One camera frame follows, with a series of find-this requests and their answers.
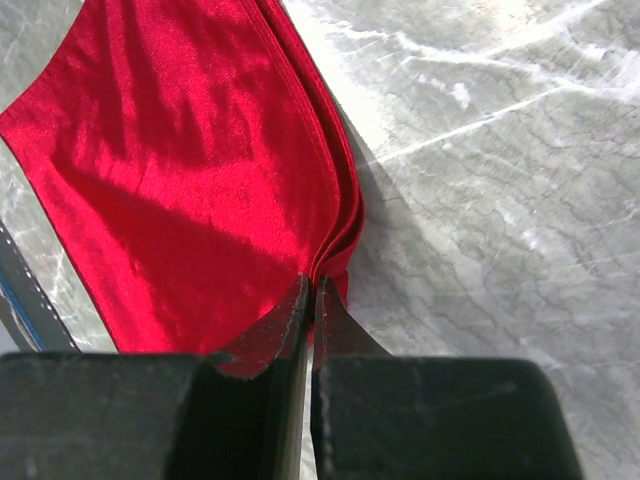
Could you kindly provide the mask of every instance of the gray object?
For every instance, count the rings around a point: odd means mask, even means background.
[[[353,316],[399,355],[536,361],[587,478],[640,478],[640,5],[284,3],[354,130],[368,225]],[[79,7],[0,0],[0,109]],[[0,192],[78,345],[112,350],[4,145]]]

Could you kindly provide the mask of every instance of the marble table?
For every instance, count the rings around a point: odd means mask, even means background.
[[[351,312],[396,354],[516,356],[589,478],[640,478],[640,4],[285,0],[368,208]],[[0,109],[77,0],[0,0]],[[79,345],[113,343],[6,146],[0,217]],[[301,477],[314,478],[305,437]]]

